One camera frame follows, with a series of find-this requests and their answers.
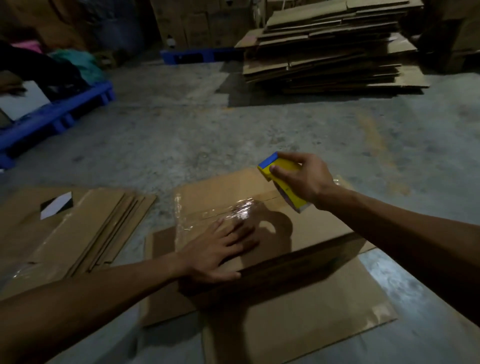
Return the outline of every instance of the pink fabric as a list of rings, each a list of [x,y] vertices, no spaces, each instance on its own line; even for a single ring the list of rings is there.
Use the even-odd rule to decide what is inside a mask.
[[[13,43],[12,46],[32,50],[33,52],[43,53],[40,43],[36,40],[27,40],[25,42]]]

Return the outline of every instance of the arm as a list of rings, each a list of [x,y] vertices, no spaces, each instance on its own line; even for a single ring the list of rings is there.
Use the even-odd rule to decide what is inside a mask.
[[[0,362],[44,363],[182,276],[202,282],[240,277],[217,270],[252,249],[251,228],[212,224],[178,253],[64,279],[0,302]]]
[[[278,156],[302,164],[297,172],[271,168],[299,197],[330,211],[480,325],[480,226],[417,214],[337,186],[313,154]]]

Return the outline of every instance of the finger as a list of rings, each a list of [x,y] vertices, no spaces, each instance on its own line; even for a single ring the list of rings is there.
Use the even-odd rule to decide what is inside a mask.
[[[235,230],[233,233],[227,235],[225,238],[222,238],[220,241],[224,245],[230,245],[237,240],[243,239],[247,235],[250,235],[254,230],[254,226],[242,226],[240,229]]]
[[[230,234],[231,232],[235,231],[236,229],[240,228],[244,224],[243,220],[237,219],[233,220],[233,223],[215,233],[215,235],[219,238],[223,238]]]
[[[212,222],[206,231],[213,234],[223,224],[223,220],[223,218],[219,218],[217,221]]]
[[[310,156],[309,153],[297,153],[297,152],[277,152],[279,158],[291,160],[295,163],[305,163]]]
[[[282,181],[286,182],[287,184],[290,184],[293,181],[293,179],[295,178],[295,175],[297,174],[297,171],[286,170],[286,169],[283,169],[282,167],[279,167],[279,166],[271,166],[270,167],[270,172],[275,177],[281,179]]]
[[[239,279],[240,277],[240,272],[222,272],[220,270],[213,270],[208,273],[208,280],[211,283],[228,282]]]
[[[260,242],[258,240],[243,240],[227,247],[227,257],[240,255],[249,252],[255,248]]]

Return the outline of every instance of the black fabric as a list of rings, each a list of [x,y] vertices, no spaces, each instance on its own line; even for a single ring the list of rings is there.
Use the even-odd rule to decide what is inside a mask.
[[[45,54],[16,48],[0,41],[0,71],[8,70],[24,81],[35,81],[51,100],[76,95],[88,88],[70,62],[57,62]]]

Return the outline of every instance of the concrete floor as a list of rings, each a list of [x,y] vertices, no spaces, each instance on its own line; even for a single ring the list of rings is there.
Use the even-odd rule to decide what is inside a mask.
[[[480,224],[480,76],[428,75],[424,95],[280,97],[249,91],[239,65],[137,64],[112,75],[118,101],[22,154],[0,198],[26,184],[122,186],[159,199],[116,260],[174,223],[175,186],[254,166],[275,150],[322,156],[383,201]],[[295,363],[472,363],[480,330],[380,250],[361,259],[400,318]],[[202,363],[196,314],[141,331],[138,308],[52,363]]]

